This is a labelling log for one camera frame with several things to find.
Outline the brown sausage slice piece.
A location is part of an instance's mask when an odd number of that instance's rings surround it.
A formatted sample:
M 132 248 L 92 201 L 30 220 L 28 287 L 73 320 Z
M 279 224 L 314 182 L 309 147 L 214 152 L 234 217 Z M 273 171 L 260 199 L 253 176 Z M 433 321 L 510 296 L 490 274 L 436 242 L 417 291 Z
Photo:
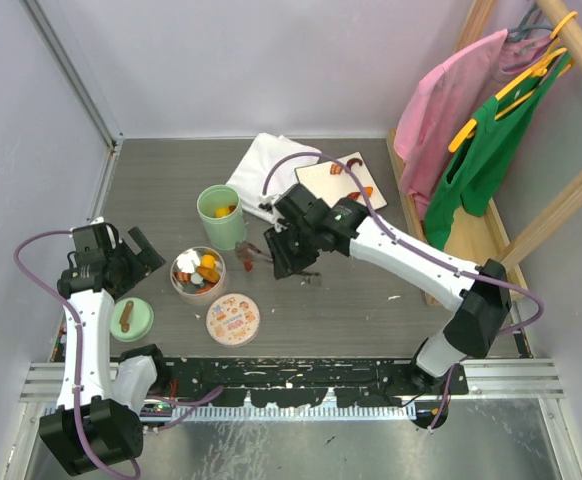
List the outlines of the brown sausage slice piece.
M 191 275 L 189 273 L 185 273 L 185 272 L 178 272 L 177 273 L 177 278 L 179 281 L 181 281 L 184 284 L 190 283 L 191 282 Z

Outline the red drumstick food piece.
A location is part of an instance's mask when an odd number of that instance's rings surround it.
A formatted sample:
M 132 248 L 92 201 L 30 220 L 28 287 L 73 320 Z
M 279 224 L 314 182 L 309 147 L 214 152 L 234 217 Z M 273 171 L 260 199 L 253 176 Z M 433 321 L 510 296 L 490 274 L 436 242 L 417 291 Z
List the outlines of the red drumstick food piece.
M 249 245 L 236 248 L 236 255 L 243 264 L 246 272 L 253 269 L 254 262 L 257 260 L 259 250 Z

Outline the round silver tin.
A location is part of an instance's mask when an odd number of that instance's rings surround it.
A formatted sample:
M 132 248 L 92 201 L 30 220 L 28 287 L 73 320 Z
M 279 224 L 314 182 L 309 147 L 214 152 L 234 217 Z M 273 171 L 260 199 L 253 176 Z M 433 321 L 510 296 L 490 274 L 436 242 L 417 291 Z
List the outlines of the round silver tin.
M 221 279 L 218 283 L 215 284 L 216 287 L 213 290 L 211 290 L 207 293 L 204 293 L 204 294 L 196 294 L 195 293 L 197 289 L 202 288 L 206 285 L 212 284 L 210 282 L 205 281 L 196 272 L 196 269 L 194 272 L 185 272 L 185 273 L 189 273 L 191 275 L 191 282 L 190 283 L 184 284 L 178 280 L 177 273 L 183 272 L 183 271 L 181 271 L 177 266 L 177 257 L 183 252 L 186 252 L 186 253 L 195 252 L 197 254 L 197 257 L 198 257 L 198 260 L 197 260 L 198 266 L 200 266 L 200 260 L 201 260 L 202 256 L 205 254 L 211 254 L 216 258 L 215 270 L 221 274 Z M 172 286 L 174 287 L 176 292 L 185 301 L 187 301 L 188 303 L 190 303 L 192 305 L 205 306 L 205 305 L 211 304 L 217 298 L 222 296 L 224 294 L 224 292 L 226 291 L 228 276 L 227 276 L 226 265 L 225 265 L 223 258 L 220 256 L 220 254 L 216 250 L 214 250 L 210 247 L 202 247 L 202 246 L 191 247 L 183 252 L 181 252 L 179 255 L 176 256 L 176 258 L 174 259 L 174 261 L 172 262 L 172 264 L 170 266 L 169 278 L 170 278 Z

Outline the yellow corn cob piece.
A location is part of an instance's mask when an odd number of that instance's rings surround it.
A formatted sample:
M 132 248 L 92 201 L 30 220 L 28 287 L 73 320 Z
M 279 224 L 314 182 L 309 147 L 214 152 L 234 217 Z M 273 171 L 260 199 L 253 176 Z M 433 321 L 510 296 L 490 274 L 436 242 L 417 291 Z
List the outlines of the yellow corn cob piece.
M 211 254 L 205 254 L 200 260 L 200 266 L 214 270 L 216 268 L 216 258 Z

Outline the orange crinkled food piece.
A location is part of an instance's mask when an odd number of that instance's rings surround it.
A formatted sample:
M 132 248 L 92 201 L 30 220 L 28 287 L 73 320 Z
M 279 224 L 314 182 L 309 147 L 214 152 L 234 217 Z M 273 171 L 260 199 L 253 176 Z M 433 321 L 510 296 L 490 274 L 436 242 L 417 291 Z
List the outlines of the orange crinkled food piece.
M 218 273 L 214 268 L 209 268 L 200 265 L 196 268 L 196 272 L 207 282 L 216 284 L 221 279 L 221 274 Z

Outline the orange roasted food piece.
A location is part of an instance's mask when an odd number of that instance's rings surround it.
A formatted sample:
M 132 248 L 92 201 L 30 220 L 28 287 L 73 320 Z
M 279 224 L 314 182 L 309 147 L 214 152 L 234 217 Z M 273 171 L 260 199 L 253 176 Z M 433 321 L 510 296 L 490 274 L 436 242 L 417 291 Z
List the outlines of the orange roasted food piece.
M 204 294 L 204 293 L 207 293 L 207 292 L 213 290 L 215 287 L 216 287 L 215 284 L 206 285 L 202 288 L 197 289 L 195 293 L 196 294 Z

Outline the tall green canister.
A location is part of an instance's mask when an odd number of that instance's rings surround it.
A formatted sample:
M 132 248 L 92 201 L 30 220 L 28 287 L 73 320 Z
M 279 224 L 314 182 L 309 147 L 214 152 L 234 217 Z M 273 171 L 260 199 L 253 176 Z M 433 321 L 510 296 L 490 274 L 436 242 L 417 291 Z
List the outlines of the tall green canister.
M 216 218 L 220 207 L 236 205 L 236 210 L 224 218 Z M 242 201 L 235 189 L 228 185 L 213 185 L 198 196 L 197 212 L 210 243 L 217 250 L 233 250 L 237 243 L 247 238 Z

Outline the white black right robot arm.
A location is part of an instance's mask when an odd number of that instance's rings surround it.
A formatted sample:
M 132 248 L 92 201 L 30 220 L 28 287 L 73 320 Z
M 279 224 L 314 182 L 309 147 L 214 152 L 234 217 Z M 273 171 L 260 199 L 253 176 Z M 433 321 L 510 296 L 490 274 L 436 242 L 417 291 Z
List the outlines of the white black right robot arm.
M 387 224 L 355 200 L 334 206 L 295 184 L 261 208 L 273 214 L 265 233 L 278 279 L 300 273 L 323 252 L 374 264 L 433 296 L 452 316 L 428 337 L 411 360 L 408 380 L 430 394 L 448 370 L 466 357 L 483 358 L 511 308 L 504 267 L 494 260 L 477 265 L 447 256 Z

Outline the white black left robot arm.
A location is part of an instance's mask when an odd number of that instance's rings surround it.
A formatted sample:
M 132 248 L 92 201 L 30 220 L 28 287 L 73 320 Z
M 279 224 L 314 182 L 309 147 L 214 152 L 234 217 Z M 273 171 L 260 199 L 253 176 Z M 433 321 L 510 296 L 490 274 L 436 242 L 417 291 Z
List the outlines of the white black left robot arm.
M 171 384 L 156 345 L 122 355 L 118 375 L 110 371 L 116 301 L 165 263 L 139 228 L 128 233 L 137 251 L 108 222 L 73 229 L 69 266 L 53 291 L 67 321 L 64 379 L 39 434 L 71 476 L 135 461 L 143 450 L 145 397 L 162 395 Z

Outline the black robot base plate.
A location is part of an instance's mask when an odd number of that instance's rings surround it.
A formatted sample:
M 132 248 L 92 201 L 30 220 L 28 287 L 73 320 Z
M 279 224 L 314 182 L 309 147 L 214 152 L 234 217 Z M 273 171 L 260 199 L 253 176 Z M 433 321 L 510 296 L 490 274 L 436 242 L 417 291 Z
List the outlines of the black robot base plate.
M 149 399 L 193 402 L 221 387 L 212 401 L 218 407 L 316 407 L 329 394 L 339 408 L 399 406 L 415 396 L 436 397 L 445 385 L 421 384 L 411 378 L 409 361 L 389 358 L 172 357 L 158 370 Z

